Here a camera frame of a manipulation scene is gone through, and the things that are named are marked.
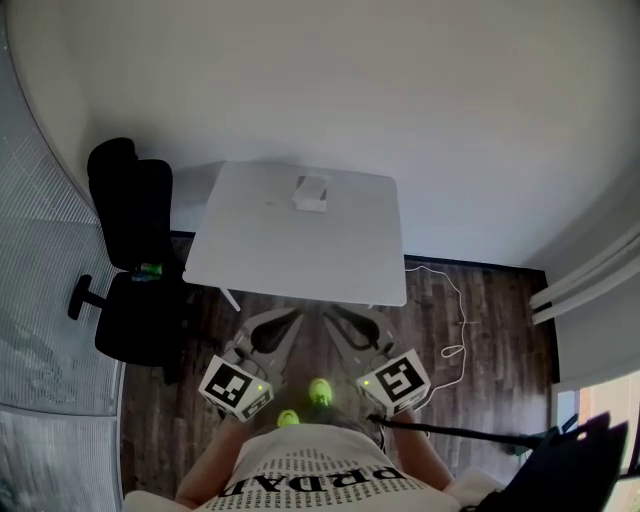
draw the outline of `black pole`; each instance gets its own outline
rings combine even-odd
[[[95,306],[97,308],[104,308],[107,303],[106,299],[100,297],[100,295],[96,295],[95,293],[91,293],[89,291],[84,292],[82,295],[82,299],[87,303]]]
[[[404,428],[406,430],[418,430],[421,432],[432,432],[434,434],[445,434],[450,436],[466,437],[469,439],[480,439],[482,441],[493,441],[494,443],[524,446],[531,450],[535,450],[542,441],[539,437],[533,436],[503,436],[499,434],[487,434],[486,432],[478,432],[476,430],[468,430],[466,428],[452,427],[436,427],[434,425],[425,425],[423,423],[399,423],[397,421],[389,421],[384,418],[372,414],[369,419],[374,423],[380,423],[385,427]]]

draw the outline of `table leg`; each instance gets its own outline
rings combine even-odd
[[[227,290],[226,288],[220,288],[220,291],[222,292],[222,295],[224,295],[224,297],[229,301],[229,304],[231,304],[233,309],[240,312],[240,304],[236,302],[236,299],[234,299],[231,293],[229,293],[229,290]]]

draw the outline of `person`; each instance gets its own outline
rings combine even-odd
[[[360,424],[332,406],[331,386],[315,379],[312,408],[301,423],[293,410],[277,428],[254,436],[227,416],[178,488],[175,501],[134,491],[125,512],[183,512],[314,508],[453,511],[477,505],[500,484],[472,470],[454,481],[423,432],[394,429],[402,471]],[[395,421],[413,423],[405,410]]]

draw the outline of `wooden floor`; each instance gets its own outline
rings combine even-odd
[[[184,257],[190,241],[176,240],[176,246]],[[406,261],[407,268],[418,264]],[[498,433],[544,430],[549,421],[551,333],[546,325],[532,326],[527,313],[529,297],[545,286],[544,276],[529,271],[429,266],[446,272],[463,294],[469,321],[465,330],[468,355],[462,382],[438,391],[420,411],[422,421]],[[443,276],[425,270],[407,274],[407,294],[404,307],[379,310],[388,315],[407,347],[418,351],[433,385],[456,379],[462,354],[444,359],[440,351],[460,342],[457,295]],[[121,423],[125,493],[143,489],[173,497],[219,424],[217,412],[197,392],[209,361],[247,318],[273,308],[297,306],[306,313],[287,370],[287,391],[278,402],[295,407],[304,400],[310,379],[321,375],[333,383],[336,405],[366,423],[369,404],[361,401],[346,379],[321,324],[322,303],[252,293],[234,296],[241,313],[218,290],[206,289],[194,297],[200,320],[190,328],[210,341],[187,340],[178,384],[165,385],[159,368],[127,365]],[[487,442],[442,435],[431,439],[454,474],[477,466],[508,481],[522,462]],[[395,456],[393,446],[388,453]]]

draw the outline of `white t-shirt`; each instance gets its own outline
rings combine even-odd
[[[458,511],[502,486],[467,472],[445,492],[407,476],[367,436],[330,425],[293,425],[244,444],[223,493],[199,511],[321,509],[332,512]],[[145,492],[125,499],[125,512],[182,512]]]

